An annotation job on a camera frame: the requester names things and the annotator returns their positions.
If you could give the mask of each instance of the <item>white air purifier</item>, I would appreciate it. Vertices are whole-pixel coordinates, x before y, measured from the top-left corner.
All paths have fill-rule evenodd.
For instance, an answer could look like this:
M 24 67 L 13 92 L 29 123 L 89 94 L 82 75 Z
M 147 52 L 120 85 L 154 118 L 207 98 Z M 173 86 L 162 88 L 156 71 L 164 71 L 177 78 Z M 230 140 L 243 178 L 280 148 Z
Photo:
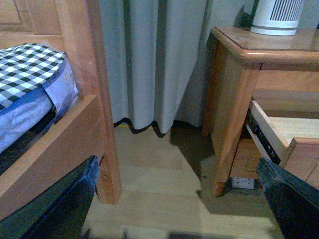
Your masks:
M 251 32 L 295 35 L 304 3 L 305 0 L 259 0 Z

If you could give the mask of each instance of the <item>wooden bed frame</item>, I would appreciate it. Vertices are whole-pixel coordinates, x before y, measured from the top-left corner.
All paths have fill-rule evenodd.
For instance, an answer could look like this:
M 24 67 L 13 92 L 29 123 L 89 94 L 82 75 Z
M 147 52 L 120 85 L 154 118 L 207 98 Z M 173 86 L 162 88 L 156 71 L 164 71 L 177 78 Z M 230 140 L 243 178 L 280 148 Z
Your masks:
M 100 202 L 117 203 L 121 182 L 98 0 L 2 0 L 0 49 L 47 42 L 65 51 L 81 102 L 0 176 L 0 220 L 91 155 L 101 159 Z

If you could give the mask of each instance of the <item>black object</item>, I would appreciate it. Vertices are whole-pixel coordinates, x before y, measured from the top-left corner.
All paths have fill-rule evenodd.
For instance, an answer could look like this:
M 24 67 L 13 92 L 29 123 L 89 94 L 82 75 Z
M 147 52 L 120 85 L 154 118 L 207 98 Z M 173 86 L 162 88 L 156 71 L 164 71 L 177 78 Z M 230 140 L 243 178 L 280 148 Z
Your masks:
M 266 158 L 257 172 L 284 237 L 318 239 L 319 190 Z
M 79 238 L 93 199 L 98 173 L 99 161 L 92 156 L 37 198 L 3 219 L 0 222 L 0 238 Z

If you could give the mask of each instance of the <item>nightstand top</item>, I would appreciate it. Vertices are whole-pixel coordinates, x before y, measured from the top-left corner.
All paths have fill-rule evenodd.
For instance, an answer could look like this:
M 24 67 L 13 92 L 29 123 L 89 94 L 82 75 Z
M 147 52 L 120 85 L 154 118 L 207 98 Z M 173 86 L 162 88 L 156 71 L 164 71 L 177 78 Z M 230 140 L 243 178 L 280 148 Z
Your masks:
M 246 62 L 319 64 L 319 29 L 299 29 L 294 36 L 269 36 L 234 27 L 214 27 L 214 36 Z

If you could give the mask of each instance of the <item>bed post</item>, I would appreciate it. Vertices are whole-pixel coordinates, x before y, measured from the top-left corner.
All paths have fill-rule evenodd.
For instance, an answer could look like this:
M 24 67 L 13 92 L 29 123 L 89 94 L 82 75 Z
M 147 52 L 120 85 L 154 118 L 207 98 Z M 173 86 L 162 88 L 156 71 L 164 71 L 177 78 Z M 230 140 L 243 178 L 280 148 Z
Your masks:
M 83 95 L 96 95 L 101 108 L 105 153 L 97 185 L 100 202 L 118 203 L 120 172 L 98 0 L 55 0 L 64 46 Z

